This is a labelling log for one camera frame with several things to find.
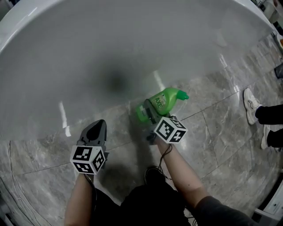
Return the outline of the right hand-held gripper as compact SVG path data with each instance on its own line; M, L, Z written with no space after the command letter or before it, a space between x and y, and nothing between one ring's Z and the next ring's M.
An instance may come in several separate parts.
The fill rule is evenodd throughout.
M175 118L162 117L154 108L149 99L144 101L146 115L151 123L158 123L155 129L146 137L153 143L156 137L161 138L167 144L179 143L188 129Z

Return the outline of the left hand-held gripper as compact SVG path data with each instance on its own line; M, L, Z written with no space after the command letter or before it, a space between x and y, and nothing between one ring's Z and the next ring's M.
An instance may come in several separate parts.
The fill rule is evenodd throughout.
M109 153L102 147L107 140L107 124L101 119L91 123L72 147L70 162L78 173L97 175L105 167Z

